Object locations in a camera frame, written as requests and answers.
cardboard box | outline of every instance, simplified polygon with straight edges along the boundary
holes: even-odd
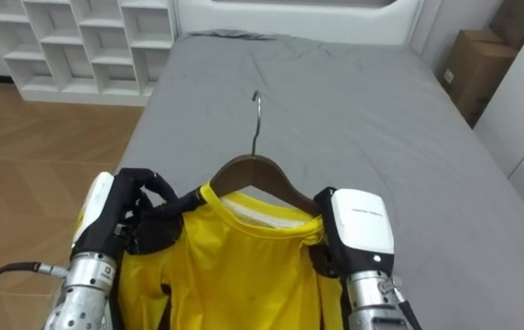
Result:
[[[460,31],[440,81],[473,127],[517,52],[492,32]]]
[[[509,46],[520,50],[524,45],[524,0],[505,0],[490,28]]]

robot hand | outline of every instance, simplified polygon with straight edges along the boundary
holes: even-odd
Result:
[[[322,210],[334,272],[347,286],[349,329],[421,330],[392,277],[394,237],[382,198],[326,188],[314,201]]]
[[[162,226],[162,222],[146,221],[153,207],[142,188],[158,194],[164,204],[177,199],[152,170],[121,169],[115,176],[102,172],[93,181],[77,221],[69,273],[44,329],[99,330],[123,324],[114,283],[124,251],[148,253],[165,248],[155,244],[166,244],[166,240],[146,239],[151,244],[147,246],[139,239],[143,233],[154,232],[154,226]],[[165,225],[178,229],[168,231],[171,245],[181,224]]]

metal hanger hook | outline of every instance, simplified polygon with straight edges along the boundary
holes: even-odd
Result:
[[[254,138],[252,139],[252,156],[256,155],[256,143],[258,140],[258,136],[260,135],[260,124],[262,122],[262,99],[260,97],[260,92],[255,91],[254,96],[252,96],[252,101],[257,102],[257,121],[256,121],[256,133],[254,134]]]

wrinkled sheet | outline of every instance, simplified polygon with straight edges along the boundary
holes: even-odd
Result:
[[[250,151],[255,90],[257,152],[299,190],[384,198],[395,272],[424,329],[524,329],[524,203],[409,49],[182,38],[121,166],[158,171],[179,194],[195,189]]]

wooden floor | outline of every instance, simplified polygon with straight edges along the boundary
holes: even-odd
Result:
[[[0,85],[0,266],[67,261],[76,214],[95,175],[120,160],[140,108],[22,101]],[[0,277],[0,330],[39,330],[58,282]]]

